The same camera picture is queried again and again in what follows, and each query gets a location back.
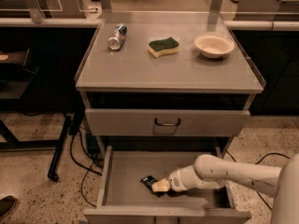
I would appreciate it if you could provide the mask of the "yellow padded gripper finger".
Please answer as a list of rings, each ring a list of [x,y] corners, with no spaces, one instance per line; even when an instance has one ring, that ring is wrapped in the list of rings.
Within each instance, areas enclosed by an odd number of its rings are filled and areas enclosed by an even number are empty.
[[[151,185],[153,192],[168,192],[170,187],[171,185],[167,178],[161,179]]]

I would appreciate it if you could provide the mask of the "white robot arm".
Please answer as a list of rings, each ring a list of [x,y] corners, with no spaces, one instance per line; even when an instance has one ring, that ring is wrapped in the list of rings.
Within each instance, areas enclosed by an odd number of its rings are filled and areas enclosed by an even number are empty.
[[[229,180],[273,197],[270,224],[299,224],[299,155],[282,167],[225,161],[198,156],[192,165],[177,169],[151,185],[153,192],[218,189]]]

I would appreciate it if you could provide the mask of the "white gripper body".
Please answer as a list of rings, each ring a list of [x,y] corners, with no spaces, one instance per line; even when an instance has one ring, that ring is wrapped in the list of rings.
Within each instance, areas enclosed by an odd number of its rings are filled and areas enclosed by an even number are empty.
[[[181,168],[172,172],[167,180],[170,184],[170,189],[175,192],[182,192],[188,190],[190,187],[188,186],[188,169]]]

